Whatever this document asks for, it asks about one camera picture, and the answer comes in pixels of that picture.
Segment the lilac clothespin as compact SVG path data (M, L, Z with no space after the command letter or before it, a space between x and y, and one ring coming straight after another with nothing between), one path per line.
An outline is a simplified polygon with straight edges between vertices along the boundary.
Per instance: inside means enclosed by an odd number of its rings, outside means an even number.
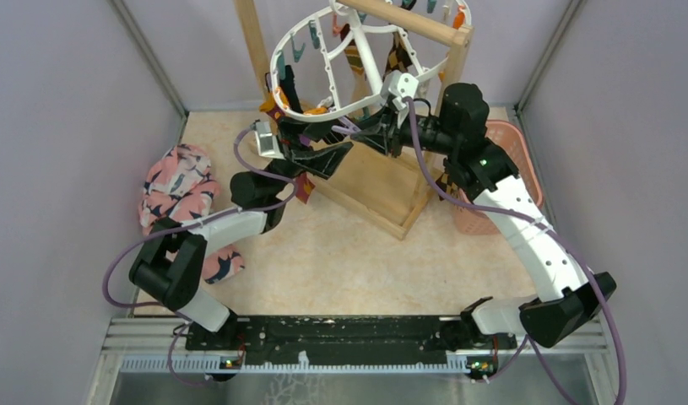
M336 120L331 130L343 136L350 136L361 131L361 129L346 116L342 116Z

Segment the maroon purple striped sock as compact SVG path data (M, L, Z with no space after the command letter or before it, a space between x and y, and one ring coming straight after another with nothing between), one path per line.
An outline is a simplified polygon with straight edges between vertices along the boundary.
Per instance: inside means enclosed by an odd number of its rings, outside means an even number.
M301 173L295 178L295 197L302 204L307 204L312 192L315 189L315 184L309 179L306 172Z

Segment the white plastic sock hanger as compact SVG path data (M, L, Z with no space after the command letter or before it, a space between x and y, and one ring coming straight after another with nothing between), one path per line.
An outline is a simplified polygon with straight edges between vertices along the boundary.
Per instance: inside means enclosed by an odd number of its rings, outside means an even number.
M458 27L446 20L439 22L430 19L390 1L331 1L326 8L311 13L290 28L275 46L269 63L271 90L279 87L279 76L284 74L285 51L290 51L295 60L300 60L303 49L295 44L295 39L304 31L309 33L311 45L322 58L328 81L328 103L317 112L297 113L289 107L285 114L294 120L325 122L338 120L370 106L393 107L379 95L385 77L371 50L370 39L374 35L393 36L394 33L399 33L402 36L413 63L410 74L420 81L419 87L436 78L441 78L443 84L450 84L458 80L463 70L474 28L470 23L470 8L465 1L451 1L448 8L450 14L463 15ZM419 53L409 40L412 34L447 47L446 56L432 67L422 65ZM354 71L368 87L367 94L347 104L339 97L339 85L332 66L333 61L340 57L354 59ZM409 104L411 100L405 98L408 108L398 111L399 125L414 112L414 107Z

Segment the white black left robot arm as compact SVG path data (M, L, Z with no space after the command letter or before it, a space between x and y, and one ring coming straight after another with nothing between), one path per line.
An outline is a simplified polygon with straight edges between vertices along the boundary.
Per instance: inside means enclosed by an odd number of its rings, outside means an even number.
M230 276L240 254L240 240L277 227L291 196L279 194L302 174L329 178L351 150L337 131L338 120L302 122L285 118L277 133L255 121L235 138L233 154L244 171L230 179L232 207L210 213L197 207L211 203L219 190L212 179L209 157L199 148L173 148L145 184L142 218L148 234L125 249L136 251L129 281L152 297L152 305L206 329L216 348L232 347L239 327L233 311L203 290Z

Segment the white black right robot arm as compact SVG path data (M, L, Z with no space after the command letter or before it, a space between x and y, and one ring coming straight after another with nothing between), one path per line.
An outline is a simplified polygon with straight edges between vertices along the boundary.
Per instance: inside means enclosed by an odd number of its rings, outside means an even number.
M484 347L497 333L525 334L550 348L607 309L616 291L607 272L593 273L561 243L503 147L487 134L490 108L474 84L449 85L440 112L419 116L412 92L384 89L384 106L359 126L354 140L381 154L405 147L443 157L444 172L461 192L457 203L483 213L506 238L534 282L535 295L478 300L465 310L462 339Z

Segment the wooden hanger stand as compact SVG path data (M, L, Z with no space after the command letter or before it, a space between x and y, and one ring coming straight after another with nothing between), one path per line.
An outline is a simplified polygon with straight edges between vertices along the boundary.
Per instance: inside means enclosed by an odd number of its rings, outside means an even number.
M267 96L272 88L272 52L267 52L264 45L257 8L252 1L237 1L235 9L259 87ZM313 183L323 196L400 240L409 233L432 197L430 188L423 183L420 167L410 155L389 158L363 146L353 147L342 170L332 179Z

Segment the orange clothespin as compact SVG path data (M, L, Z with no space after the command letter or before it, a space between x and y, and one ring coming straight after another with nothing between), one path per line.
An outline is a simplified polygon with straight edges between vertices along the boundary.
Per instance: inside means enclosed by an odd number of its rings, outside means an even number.
M289 107L289 101L284 91L281 87L277 87L268 92L258 110L278 122L286 116L285 112Z

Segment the black white striped sock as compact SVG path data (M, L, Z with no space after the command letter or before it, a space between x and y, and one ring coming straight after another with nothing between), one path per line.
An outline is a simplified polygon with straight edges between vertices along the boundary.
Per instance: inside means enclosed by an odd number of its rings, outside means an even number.
M284 66L284 74L279 76L279 87L283 90L286 104L291 110L302 113L303 109L295 88L295 75L291 65Z

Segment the brown argyle sock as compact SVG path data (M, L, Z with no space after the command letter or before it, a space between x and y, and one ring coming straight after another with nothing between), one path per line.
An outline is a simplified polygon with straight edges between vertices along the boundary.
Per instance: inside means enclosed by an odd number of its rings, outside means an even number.
M387 55L383 77L386 77L393 71L407 73L412 64L402 36L399 33L394 33L392 47Z

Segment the pink laundry basket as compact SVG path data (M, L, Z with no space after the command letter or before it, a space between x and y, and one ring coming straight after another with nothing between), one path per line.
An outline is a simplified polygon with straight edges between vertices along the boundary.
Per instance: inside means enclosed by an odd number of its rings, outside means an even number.
M522 132L508 121L489 120L485 136L501 147L518 168L528 194L537 208L544 206L544 194L535 173L533 162ZM458 232L464 235L498 235L495 224L484 214L454 206L452 219Z

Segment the pink navy patterned cloth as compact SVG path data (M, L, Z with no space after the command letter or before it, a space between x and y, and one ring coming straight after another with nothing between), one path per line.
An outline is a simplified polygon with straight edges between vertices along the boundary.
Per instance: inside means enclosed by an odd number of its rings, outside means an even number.
M221 193L211 166L203 149L182 143L150 168L138 205L144 235L162 218L183 223L211 213L213 201Z

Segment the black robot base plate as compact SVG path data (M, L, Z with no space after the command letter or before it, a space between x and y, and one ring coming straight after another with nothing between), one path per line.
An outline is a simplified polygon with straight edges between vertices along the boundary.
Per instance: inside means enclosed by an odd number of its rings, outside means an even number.
M191 351L232 350L245 365L444 365L458 350L515 349L516 338L484 336L460 316L240 316L217 332L186 334Z

